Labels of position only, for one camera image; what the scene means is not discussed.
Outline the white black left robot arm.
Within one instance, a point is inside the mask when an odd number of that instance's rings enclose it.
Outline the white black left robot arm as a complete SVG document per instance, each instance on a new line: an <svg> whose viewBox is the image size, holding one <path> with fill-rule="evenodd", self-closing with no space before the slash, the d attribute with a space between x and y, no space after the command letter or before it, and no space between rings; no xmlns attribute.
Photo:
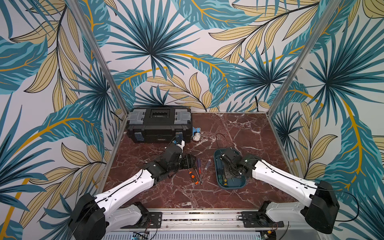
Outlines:
<svg viewBox="0 0 384 240"><path fill-rule="evenodd" d="M77 201L69 220L68 240L100 240L105 234L139 223L147 213L140 204L119 208L136 195L171 178L182 169L185 141L173 141L165 151L146 163L140 171L118 186L92 196L85 194Z"/></svg>

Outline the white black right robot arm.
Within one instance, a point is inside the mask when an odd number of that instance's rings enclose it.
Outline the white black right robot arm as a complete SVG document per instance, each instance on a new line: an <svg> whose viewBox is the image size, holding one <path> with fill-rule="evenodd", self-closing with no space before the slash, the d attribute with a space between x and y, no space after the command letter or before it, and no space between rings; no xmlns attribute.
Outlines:
<svg viewBox="0 0 384 240"><path fill-rule="evenodd" d="M223 166L233 170L241 181L253 178L265 182L290 195L295 202L275 203L265 201L257 212L245 212L246 228L268 228L282 222L306 223L314 230L331 234L340 209L335 190L326 181L315 183L280 170L260 157L241 156L233 149L218 149L214 153L217 180L223 182Z"/></svg>

